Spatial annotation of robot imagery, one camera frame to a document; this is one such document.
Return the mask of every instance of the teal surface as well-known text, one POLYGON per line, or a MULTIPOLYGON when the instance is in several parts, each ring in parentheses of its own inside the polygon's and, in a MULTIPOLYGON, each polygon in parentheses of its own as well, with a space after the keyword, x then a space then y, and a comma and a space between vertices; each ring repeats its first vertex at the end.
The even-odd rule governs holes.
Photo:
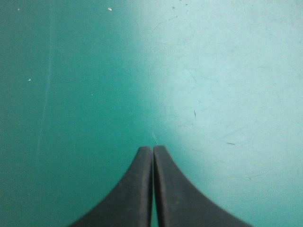
POLYGON ((0 226, 73 222, 155 144, 237 217, 302 226, 302 1, 2 0, 0 18, 0 226))

